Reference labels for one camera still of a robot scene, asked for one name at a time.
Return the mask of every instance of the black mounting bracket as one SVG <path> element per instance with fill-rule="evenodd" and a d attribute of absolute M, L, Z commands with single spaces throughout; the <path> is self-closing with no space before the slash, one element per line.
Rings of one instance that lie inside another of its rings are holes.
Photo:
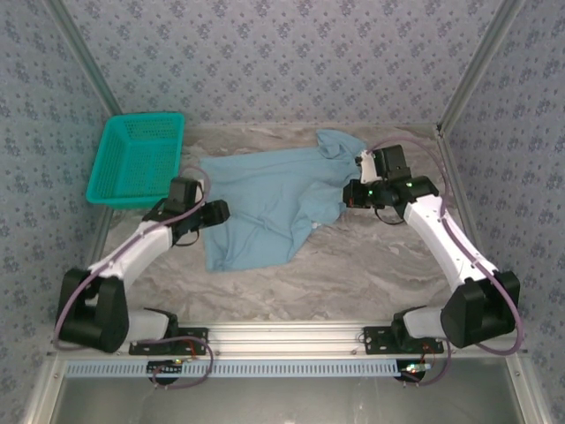
<path fill-rule="evenodd" d="M 443 353 L 443 343 L 430 337 L 413 338 L 400 346 L 391 327 L 364 327 L 363 338 L 367 355 L 423 355 L 430 353 L 426 345 L 435 353 Z"/>
<path fill-rule="evenodd" d="M 180 327 L 176 331 L 169 330 L 165 333 L 164 338 L 191 336 L 208 341 L 208 329 L 204 327 Z M 166 344 L 130 344 L 131 356 L 187 356 L 192 355 L 192 349 L 195 356 L 206 355 L 206 348 L 199 343 L 171 342 Z"/>

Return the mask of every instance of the wire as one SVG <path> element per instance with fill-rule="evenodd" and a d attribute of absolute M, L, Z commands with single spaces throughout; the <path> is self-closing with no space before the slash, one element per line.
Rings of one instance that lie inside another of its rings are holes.
<path fill-rule="evenodd" d="M 200 230 L 196 230 L 196 239 L 194 241 L 191 241 L 190 243 L 176 243 L 175 246 L 176 247 L 189 247 L 194 245 L 200 238 Z"/>
<path fill-rule="evenodd" d="M 179 175 L 182 175 L 183 172 L 188 168 L 199 171 L 204 176 L 204 186 L 210 187 L 210 178 L 208 177 L 208 174 L 198 166 L 193 166 L 193 165 L 185 166 L 179 172 Z M 69 314 L 69 311 L 72 308 L 72 305 L 77 300 L 77 298 L 82 293 L 82 291 L 84 291 L 103 271 L 110 268 L 111 265 L 113 265 L 119 258 L 122 257 L 122 255 L 124 255 L 127 251 L 129 251 L 132 248 L 132 246 L 134 246 L 140 239 L 145 237 L 146 234 L 148 234 L 151 231 L 155 231 L 156 229 L 163 227 L 165 225 L 169 225 L 170 223 L 182 221 L 183 219 L 186 219 L 186 217 L 196 212 L 207 201 L 209 192 L 210 192 L 209 190 L 203 192 L 202 199 L 200 199 L 200 201 L 197 202 L 196 205 L 194 205 L 191 209 L 184 212 L 182 215 L 174 216 L 160 223 L 155 223 L 154 225 L 148 227 L 146 230 L 140 231 L 137 234 L 135 234 L 135 236 L 133 236 L 127 243 L 124 243 L 124 245 L 121 248 L 119 248 L 98 269 L 91 271 L 90 275 L 87 278 L 85 278 L 85 280 L 82 283 L 79 284 L 76 290 L 69 297 L 67 303 L 64 305 L 63 310 L 61 311 L 61 314 L 59 315 L 59 319 L 56 321 L 55 331 L 53 333 L 53 345 L 55 346 L 56 349 L 58 349 L 59 351 L 78 351 L 83 349 L 83 347 L 62 347 L 59 344 L 59 335 L 61 334 L 61 328 L 63 327 L 64 320 L 66 319 L 67 315 Z"/>
<path fill-rule="evenodd" d="M 430 386 L 430 385 L 438 382 L 439 380 L 441 380 L 445 376 L 445 374 L 448 373 L 449 367 L 451 367 L 451 343 L 446 338 L 444 338 L 442 340 L 447 345 L 448 357 L 445 359 L 445 362 L 443 363 L 443 368 L 441 369 L 441 371 L 432 380 L 429 380 L 427 382 L 421 382 L 418 378 L 416 378 L 414 375 L 410 375 L 409 373 L 402 372 L 400 374 L 405 376 L 405 377 L 410 378 L 411 380 L 415 380 L 415 382 L 413 384 L 416 384 L 417 386 L 420 386 L 420 387 Z"/>
<path fill-rule="evenodd" d="M 400 221 L 385 221 L 384 219 L 382 219 L 382 217 L 379 215 L 379 210 L 376 208 L 374 210 L 374 214 L 377 216 L 377 218 L 380 219 L 381 222 L 385 223 L 386 225 L 400 225 L 401 223 L 404 223 L 404 218 L 401 218 Z"/>
<path fill-rule="evenodd" d="M 214 352 L 212 351 L 212 348 L 210 347 L 210 345 L 208 343 L 206 343 L 206 341 L 202 340 L 201 338 L 197 338 L 197 337 L 193 337 L 193 336 L 178 336 L 178 337 L 169 337 L 169 338 L 163 338 L 161 340 L 140 340 L 139 343 L 142 343 L 144 345 L 162 345 L 165 343 L 170 343 L 170 342 L 183 342 L 183 341 L 190 341 L 190 342 L 195 342 L 198 343 L 199 345 L 202 345 L 206 348 L 206 350 L 208 351 L 209 355 L 210 355 L 210 363 L 208 364 L 207 368 L 206 368 L 206 372 L 204 373 L 203 376 L 199 377 L 197 380 L 194 380 L 193 382 L 186 382 L 183 384 L 175 384 L 175 385 L 163 385 L 163 384 L 159 384 L 157 382 L 157 375 L 159 373 L 161 373 L 162 369 L 164 367 L 166 367 L 166 365 L 161 365 L 159 367 L 157 367 L 156 369 L 153 370 L 153 375 L 151 377 L 151 381 L 153 382 L 155 388 L 159 388 L 159 389 L 165 389 L 165 390 L 180 390 L 180 389 L 188 389 L 194 386 L 198 386 L 199 384 L 202 384 L 203 382 L 205 382 L 207 380 L 207 378 L 210 376 L 210 374 L 212 374 L 212 371 L 214 370 Z"/>
<path fill-rule="evenodd" d="M 432 353 L 432 355 L 433 355 L 432 367 L 433 367 L 435 365 L 435 351 L 432 349 L 432 346 L 430 346 L 426 342 L 422 343 L 422 347 L 424 348 L 424 351 L 430 351 Z M 422 360 L 424 360 L 425 356 L 426 356 L 426 352 L 424 352 L 424 354 L 422 355 Z"/>
<path fill-rule="evenodd" d="M 520 314 L 518 313 L 518 309 L 517 309 L 516 305 L 514 304 L 514 301 L 512 300 L 512 298 L 510 298 L 510 295 L 508 294 L 508 292 L 506 290 L 504 290 L 504 287 L 502 287 L 502 285 L 494 277 L 493 273 L 490 272 L 488 269 L 486 269 L 480 262 L 476 262 L 475 256 L 471 252 L 469 252 L 469 250 L 467 250 L 467 248 L 463 245 L 461 240 L 459 240 L 459 238 L 457 238 L 457 236 L 455 235 L 455 233 L 453 232 L 453 230 L 449 226 L 448 215 L 447 215 L 447 213 L 448 213 L 447 212 L 447 207 L 448 207 L 447 198 L 448 198 L 448 195 L 449 195 L 450 185 L 449 185 L 448 177 L 447 177 L 445 170 L 443 169 L 443 166 L 441 164 L 441 161 L 432 152 L 432 150 L 429 149 L 428 147 L 426 147 L 420 140 L 412 139 L 412 138 L 409 138 L 409 137 L 403 137 L 403 136 L 388 137 L 385 140 L 382 140 L 379 143 L 377 143 L 376 145 L 374 145 L 372 148 L 370 148 L 369 152 L 373 152 L 375 149 L 377 149 L 378 147 L 382 146 L 385 143 L 398 142 L 398 141 L 408 141 L 409 143 L 415 144 L 416 146 L 418 146 L 422 150 L 424 150 L 432 158 L 432 160 L 435 162 L 435 165 L 438 167 L 438 170 L 440 171 L 441 177 L 443 178 L 443 183 L 445 185 L 445 193 L 444 193 L 443 198 L 441 200 L 441 206 L 440 206 L 440 217 L 441 217 L 441 224 L 443 225 L 443 228 L 445 229 L 446 233 L 449 235 L 451 240 L 459 248 L 461 253 L 467 259 L 469 259 L 470 261 L 473 262 L 475 267 L 479 271 L 481 271 L 486 278 L 488 278 L 488 280 L 492 283 L 492 285 L 496 288 L 496 290 L 501 294 L 502 298 L 506 301 L 506 304 L 508 305 L 510 312 L 512 313 L 512 317 L 514 318 L 517 334 L 516 334 L 516 341 L 514 342 L 514 345 L 510 349 L 507 349 L 506 351 L 499 351 L 499 350 L 493 349 L 491 347 L 485 346 L 484 344 L 481 344 L 481 343 L 477 343 L 477 346 L 480 347 L 481 349 L 485 350 L 486 352 L 492 353 L 494 355 L 500 355 L 500 356 L 508 356 L 508 355 L 511 355 L 511 354 L 518 352 L 520 350 L 520 346 L 522 345 L 522 342 L 524 340 L 524 323 L 522 322 L 522 319 L 520 318 Z"/>

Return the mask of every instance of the cable connector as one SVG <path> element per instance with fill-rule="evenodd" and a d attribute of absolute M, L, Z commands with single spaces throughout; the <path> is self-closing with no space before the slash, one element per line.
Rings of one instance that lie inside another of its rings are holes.
<path fill-rule="evenodd" d="M 401 369 L 406 373 L 416 374 L 416 373 L 423 373 L 428 369 L 432 369 L 430 364 L 410 364 L 408 367 Z"/>

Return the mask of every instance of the wall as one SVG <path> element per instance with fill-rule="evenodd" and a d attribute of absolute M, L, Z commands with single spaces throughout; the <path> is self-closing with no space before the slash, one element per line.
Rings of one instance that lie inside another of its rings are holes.
<path fill-rule="evenodd" d="M 526 340 L 565 422 L 565 4 L 528 0 L 449 135 L 486 252 L 523 283 Z"/>
<path fill-rule="evenodd" d="M 62 275 L 96 224 L 84 193 L 102 107 L 42 3 L 0 2 L 0 422 L 19 421 Z"/>
<path fill-rule="evenodd" d="M 64 0 L 124 112 L 437 122 L 500 0 Z"/>

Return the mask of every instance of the white cable organizer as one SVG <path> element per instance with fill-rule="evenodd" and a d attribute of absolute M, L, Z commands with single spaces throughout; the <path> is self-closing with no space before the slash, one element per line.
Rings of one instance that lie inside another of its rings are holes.
<path fill-rule="evenodd" d="M 67 378 L 150 377 L 148 360 L 69 360 Z M 210 361 L 193 360 L 170 366 L 158 377 L 200 377 Z M 395 377 L 400 371 L 395 360 L 215 360 L 210 378 L 249 377 Z"/>

